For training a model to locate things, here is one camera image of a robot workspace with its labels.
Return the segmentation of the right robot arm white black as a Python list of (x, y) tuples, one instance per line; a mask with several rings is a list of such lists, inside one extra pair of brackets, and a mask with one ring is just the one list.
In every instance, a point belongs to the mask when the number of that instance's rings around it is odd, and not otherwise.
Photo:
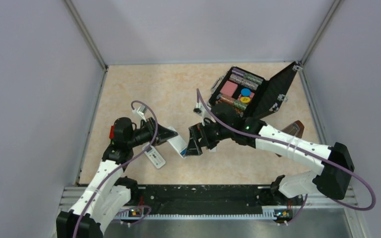
[(271, 184), (271, 198), (285, 204), (301, 194), (320, 192), (328, 198), (345, 198), (354, 165), (346, 145), (316, 144), (280, 131), (255, 118), (242, 118), (236, 113), (216, 113), (221, 121), (204, 118), (189, 127), (190, 139), (185, 156), (199, 156), (202, 149), (213, 149), (225, 139), (239, 145), (270, 151), (310, 168), (293, 176), (279, 176)]

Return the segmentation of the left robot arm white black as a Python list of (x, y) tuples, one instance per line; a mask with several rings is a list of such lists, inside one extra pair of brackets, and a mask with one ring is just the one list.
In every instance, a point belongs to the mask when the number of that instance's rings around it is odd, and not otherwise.
[(158, 146), (176, 136), (177, 132), (161, 126), (153, 117), (141, 120), (139, 128), (130, 118), (115, 120), (109, 135), (110, 144), (94, 178), (76, 203), (57, 216), (57, 237), (102, 238), (120, 209), (139, 199), (137, 181), (123, 176), (136, 157), (134, 148)]

